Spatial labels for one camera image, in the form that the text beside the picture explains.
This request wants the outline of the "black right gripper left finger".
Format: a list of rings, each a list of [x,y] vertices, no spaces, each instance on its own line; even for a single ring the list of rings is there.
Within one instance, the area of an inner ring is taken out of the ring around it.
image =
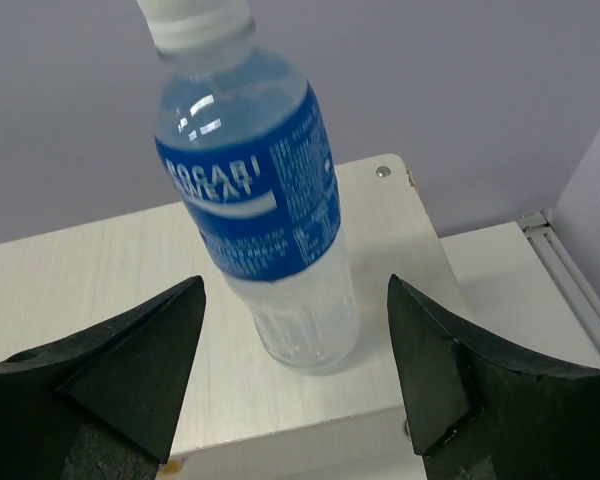
[[[0,362],[0,479],[152,479],[166,464],[206,305],[200,277]]]

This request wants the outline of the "blue label water bottle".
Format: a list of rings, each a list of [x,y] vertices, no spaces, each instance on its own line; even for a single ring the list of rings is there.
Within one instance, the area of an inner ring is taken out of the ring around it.
[[[143,1],[171,68],[157,153],[267,353],[325,372],[361,321],[334,158],[318,98],[286,57],[253,41],[244,1]]]

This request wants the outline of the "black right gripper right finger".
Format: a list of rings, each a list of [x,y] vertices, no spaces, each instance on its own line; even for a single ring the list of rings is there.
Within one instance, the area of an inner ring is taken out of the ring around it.
[[[600,479],[600,369],[529,350],[392,276],[388,324],[430,479]]]

